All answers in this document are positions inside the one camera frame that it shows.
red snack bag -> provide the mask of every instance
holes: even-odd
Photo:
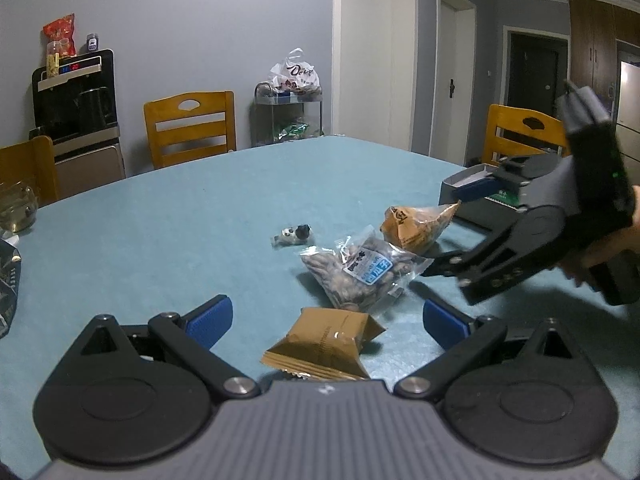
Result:
[[[42,31],[49,41],[60,41],[63,38],[69,40],[68,49],[62,51],[62,57],[76,55],[76,46],[74,45],[75,18],[75,14],[68,14],[42,27]],[[66,41],[63,41],[63,48],[65,48],[66,45]]]

golden food wrapper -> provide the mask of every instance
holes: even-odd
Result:
[[[457,204],[438,207],[393,206],[380,226],[385,240],[413,254],[424,254],[455,215]]]
[[[369,379],[360,362],[362,344],[385,331],[369,314],[308,307],[261,363],[318,380]]]

wooden chair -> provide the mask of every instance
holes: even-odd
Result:
[[[191,110],[178,108],[181,103],[189,100],[198,102],[198,106]],[[157,128],[157,123],[164,121],[221,112],[225,114],[225,118],[222,121],[192,124],[191,126],[180,126],[161,131],[158,131]],[[220,155],[221,153],[236,150],[236,118],[234,115],[233,92],[188,92],[146,103],[144,105],[144,113],[146,136],[151,150],[151,159],[156,170],[187,162],[188,160],[197,160],[198,158]],[[163,148],[174,144],[221,136],[226,137],[225,143],[217,146],[201,146],[167,154],[162,152]]]
[[[536,128],[531,128],[527,123],[533,123]],[[566,141],[561,121],[535,110],[491,105],[489,106],[489,117],[486,121],[484,152],[482,152],[482,163],[484,164],[493,164],[494,166],[498,164],[494,160],[494,153],[507,156],[544,153],[542,150],[532,146],[498,137],[498,128],[533,137],[550,144],[556,144],[562,147],[562,156],[569,154],[569,145]]]
[[[37,136],[27,142],[0,148],[0,183],[28,182],[44,206],[60,200],[58,172],[53,159],[53,142]]]

metal cart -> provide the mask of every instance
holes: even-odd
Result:
[[[322,89],[303,94],[278,93],[271,84],[263,82],[255,87],[254,99],[254,146],[319,137],[324,134]]]

dark door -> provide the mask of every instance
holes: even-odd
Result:
[[[555,117],[567,54],[566,41],[512,34],[507,105]]]

